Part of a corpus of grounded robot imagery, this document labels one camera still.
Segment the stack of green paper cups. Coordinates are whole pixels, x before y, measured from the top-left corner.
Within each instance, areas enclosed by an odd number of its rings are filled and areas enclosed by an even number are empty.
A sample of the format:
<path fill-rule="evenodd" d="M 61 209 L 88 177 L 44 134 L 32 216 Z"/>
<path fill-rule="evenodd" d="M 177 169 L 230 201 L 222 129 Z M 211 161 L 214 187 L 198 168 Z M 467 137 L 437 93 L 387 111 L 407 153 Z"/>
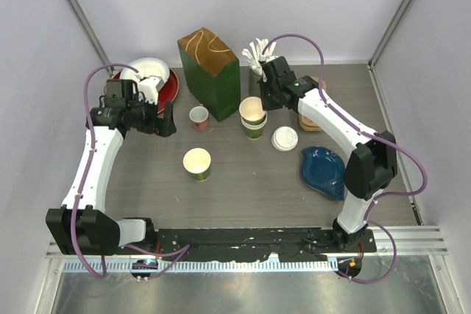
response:
<path fill-rule="evenodd" d="M 267 122 L 267 112 L 263 109 L 261 99 L 256 96 L 245 98 L 238 111 L 246 136 L 250 140 L 259 139 Z"/>

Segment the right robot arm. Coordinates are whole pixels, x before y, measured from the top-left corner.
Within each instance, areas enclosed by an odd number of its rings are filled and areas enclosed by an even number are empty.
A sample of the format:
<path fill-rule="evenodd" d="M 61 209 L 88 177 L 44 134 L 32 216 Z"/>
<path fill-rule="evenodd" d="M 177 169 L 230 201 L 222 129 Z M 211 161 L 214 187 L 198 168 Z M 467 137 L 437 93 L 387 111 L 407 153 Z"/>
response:
<path fill-rule="evenodd" d="M 348 158 L 344 172 L 346 195 L 333 221 L 333 245 L 340 251 L 354 249 L 364 235 L 365 215 L 376 196 L 397 175 L 394 135 L 361 124 L 338 106 L 323 89 L 320 80 L 296 77 L 284 57 L 261 64 L 258 84 L 265 110 L 291 109 L 316 123 Z"/>

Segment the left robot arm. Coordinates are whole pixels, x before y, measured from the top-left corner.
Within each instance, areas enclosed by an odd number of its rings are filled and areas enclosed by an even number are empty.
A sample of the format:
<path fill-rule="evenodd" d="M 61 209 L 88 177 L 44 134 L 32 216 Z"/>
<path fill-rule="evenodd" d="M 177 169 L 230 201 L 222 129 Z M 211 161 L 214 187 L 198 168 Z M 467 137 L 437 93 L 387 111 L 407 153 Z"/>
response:
<path fill-rule="evenodd" d="M 114 255 L 128 243 L 140 254 L 155 249 L 157 234 L 152 220 L 131 217 L 115 221 L 105 213 L 105 197 L 128 131 L 164 138 L 177 131 L 172 101 L 167 101 L 166 111 L 158 115 L 162 86 L 158 76 L 109 79 L 99 106 L 88 110 L 85 148 L 77 174 L 61 206 L 46 214 L 46 225 L 63 254 L 75 254 L 78 246 L 84 255 Z"/>

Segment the stack of white lids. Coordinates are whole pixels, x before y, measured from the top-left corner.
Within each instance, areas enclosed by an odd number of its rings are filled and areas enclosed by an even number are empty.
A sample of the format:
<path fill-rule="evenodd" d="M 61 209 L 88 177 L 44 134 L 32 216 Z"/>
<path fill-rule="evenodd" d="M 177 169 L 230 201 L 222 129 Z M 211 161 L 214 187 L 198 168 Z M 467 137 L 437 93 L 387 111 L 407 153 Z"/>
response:
<path fill-rule="evenodd" d="M 271 142 L 278 151 L 291 151 L 298 143 L 298 134 L 289 126 L 280 126 L 274 131 Z"/>

